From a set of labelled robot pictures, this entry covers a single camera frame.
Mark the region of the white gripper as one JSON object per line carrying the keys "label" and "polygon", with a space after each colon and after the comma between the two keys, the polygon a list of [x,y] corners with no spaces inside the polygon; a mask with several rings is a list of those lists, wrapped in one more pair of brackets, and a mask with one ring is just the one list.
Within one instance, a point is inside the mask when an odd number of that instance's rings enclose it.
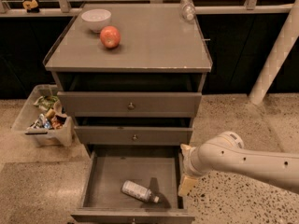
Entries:
{"label": "white gripper", "polygon": [[180,179],[178,195],[184,197],[197,184],[198,179],[196,177],[206,175],[207,169],[197,156],[198,147],[181,144],[180,148],[183,154],[183,170],[186,175]]}

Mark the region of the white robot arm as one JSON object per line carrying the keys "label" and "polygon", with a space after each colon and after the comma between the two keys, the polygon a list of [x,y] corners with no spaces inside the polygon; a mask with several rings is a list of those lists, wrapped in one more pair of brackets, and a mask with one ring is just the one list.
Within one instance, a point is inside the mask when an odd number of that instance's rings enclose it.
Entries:
{"label": "white robot arm", "polygon": [[244,149],[234,132],[221,133],[199,147],[180,145],[183,174],[178,195],[186,196],[203,175],[211,171],[244,175],[269,185],[299,193],[299,155]]}

